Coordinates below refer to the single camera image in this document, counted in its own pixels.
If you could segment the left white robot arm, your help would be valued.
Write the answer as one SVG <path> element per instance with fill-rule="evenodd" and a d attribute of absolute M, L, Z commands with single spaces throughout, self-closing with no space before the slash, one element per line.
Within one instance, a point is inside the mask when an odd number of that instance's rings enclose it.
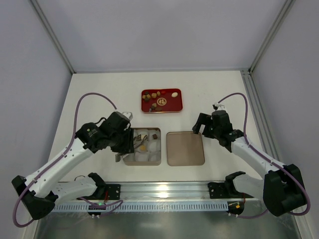
<path fill-rule="evenodd" d="M 69 183 L 60 180 L 75 166 L 107 147 L 118 154 L 134 152 L 131 112 L 112 112 L 100 125 L 90 122 L 75 132 L 71 142 L 51 161 L 29 176 L 16 176 L 12 185 L 33 220 L 46 217 L 56 205 L 81 197 L 104 199 L 108 185 L 90 173 Z"/>

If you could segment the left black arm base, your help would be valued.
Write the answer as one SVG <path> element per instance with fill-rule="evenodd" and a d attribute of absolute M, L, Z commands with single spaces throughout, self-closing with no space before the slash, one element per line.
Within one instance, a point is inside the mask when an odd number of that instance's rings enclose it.
<path fill-rule="evenodd" d="M 86 200 L 119 200 L 121 185 L 106 183 L 97 173 L 90 173 L 88 177 L 91 178 L 97 189 L 90 196 L 83 196 Z"/>

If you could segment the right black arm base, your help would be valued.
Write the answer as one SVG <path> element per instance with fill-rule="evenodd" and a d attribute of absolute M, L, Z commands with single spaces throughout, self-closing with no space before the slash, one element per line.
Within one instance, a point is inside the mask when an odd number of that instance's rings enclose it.
<path fill-rule="evenodd" d="M 234 199 L 242 198 L 243 193 L 238 192 L 235 189 L 233 180 L 241 175 L 245 175 L 245 172 L 238 171 L 229 174 L 225 177 L 223 182 L 210 182 L 207 184 L 210 199 Z"/>

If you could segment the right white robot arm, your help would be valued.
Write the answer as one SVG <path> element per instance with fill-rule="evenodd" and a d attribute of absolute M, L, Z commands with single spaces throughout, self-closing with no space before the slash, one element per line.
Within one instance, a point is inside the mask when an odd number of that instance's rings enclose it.
<path fill-rule="evenodd" d="M 305 214 L 309 211 L 310 199 L 300 169 L 293 164 L 284 165 L 258 150 L 244 132 L 233 129 L 225 110 L 216 110 L 210 115 L 200 113 L 192 128 L 193 133 L 198 134 L 200 128 L 204 128 L 204 137 L 217 140 L 260 176 L 256 179 L 243 171 L 229 174 L 225 177 L 224 194 L 234 198 L 244 193 L 257 198 L 277 217 L 302 206 L 306 207 Z"/>

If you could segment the gold tin lid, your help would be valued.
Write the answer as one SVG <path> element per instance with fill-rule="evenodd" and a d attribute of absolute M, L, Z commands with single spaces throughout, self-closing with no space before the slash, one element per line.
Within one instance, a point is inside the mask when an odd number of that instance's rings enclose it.
<path fill-rule="evenodd" d="M 192 131 L 166 134 L 166 158 L 169 166 L 201 166 L 205 163 L 201 134 Z"/>

